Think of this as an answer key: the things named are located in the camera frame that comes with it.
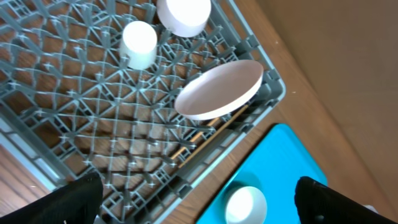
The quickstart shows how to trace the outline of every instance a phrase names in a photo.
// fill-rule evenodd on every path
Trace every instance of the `dish rack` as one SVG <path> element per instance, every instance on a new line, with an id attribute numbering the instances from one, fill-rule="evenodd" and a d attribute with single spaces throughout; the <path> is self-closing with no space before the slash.
<path id="1" fill-rule="evenodd" d="M 285 95 L 234 1 L 211 3 L 206 29 L 181 38 L 161 25 L 152 0 L 2 1 L 1 143 L 49 190 L 99 173 L 105 190 L 96 223 L 160 223 Z M 123 27 L 135 20 L 159 35 L 147 70 L 128 68 L 118 54 Z M 187 83 L 240 59 L 265 69 L 243 114 L 208 126 L 174 110 Z"/>

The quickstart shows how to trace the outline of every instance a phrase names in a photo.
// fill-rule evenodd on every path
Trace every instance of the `black object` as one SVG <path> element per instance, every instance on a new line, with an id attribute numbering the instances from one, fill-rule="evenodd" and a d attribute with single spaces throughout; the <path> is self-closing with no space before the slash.
<path id="1" fill-rule="evenodd" d="M 297 182 L 301 224 L 397 224 L 309 177 Z"/>
<path id="2" fill-rule="evenodd" d="M 93 224 L 102 203 L 103 185 L 88 174 L 2 218 L 4 224 Z"/>

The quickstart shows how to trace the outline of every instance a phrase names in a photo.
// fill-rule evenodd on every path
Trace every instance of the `white dish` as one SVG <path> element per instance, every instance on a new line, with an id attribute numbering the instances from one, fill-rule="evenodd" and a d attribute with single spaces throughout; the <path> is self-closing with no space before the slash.
<path id="1" fill-rule="evenodd" d="M 198 35 L 211 12 L 211 0 L 158 0 L 156 6 L 162 24 L 180 37 Z"/>
<path id="2" fill-rule="evenodd" d="M 225 208 L 227 224 L 262 224 L 266 216 L 266 198 L 255 187 L 241 187 L 235 191 Z"/>
<path id="3" fill-rule="evenodd" d="M 263 72 L 262 65 L 255 60 L 238 60 L 212 68 L 181 91 L 174 107 L 194 120 L 223 116 L 256 94 Z"/>
<path id="4" fill-rule="evenodd" d="M 147 69 L 156 59 L 157 34 L 146 22 L 130 22 L 124 29 L 120 41 L 120 56 L 128 55 L 128 67 Z"/>

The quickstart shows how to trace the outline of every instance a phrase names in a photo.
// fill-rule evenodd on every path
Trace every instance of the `blue tray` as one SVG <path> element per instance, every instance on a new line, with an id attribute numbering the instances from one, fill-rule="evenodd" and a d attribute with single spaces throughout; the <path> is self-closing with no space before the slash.
<path id="1" fill-rule="evenodd" d="M 325 175 L 294 132 L 286 124 L 278 124 L 243 162 L 197 223 L 225 223 L 226 194 L 239 185 L 262 190 L 268 205 L 265 224 L 299 223 L 294 194 L 302 176 L 327 185 Z"/>

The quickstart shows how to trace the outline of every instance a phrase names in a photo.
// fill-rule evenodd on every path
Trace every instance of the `wooden floor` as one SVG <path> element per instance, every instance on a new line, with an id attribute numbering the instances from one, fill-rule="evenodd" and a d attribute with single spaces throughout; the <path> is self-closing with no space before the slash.
<path id="1" fill-rule="evenodd" d="M 299 66 L 256 0 L 236 0 L 241 12 L 271 57 L 287 86 L 285 99 L 169 215 L 164 223 L 193 223 L 253 147 L 276 123 L 288 124 L 328 178 L 329 186 L 381 215 L 398 221 L 388 198 L 332 120 Z M 47 192 L 2 149 L 0 214 L 4 215 Z"/>
<path id="2" fill-rule="evenodd" d="M 398 1 L 257 1 L 398 210 Z"/>

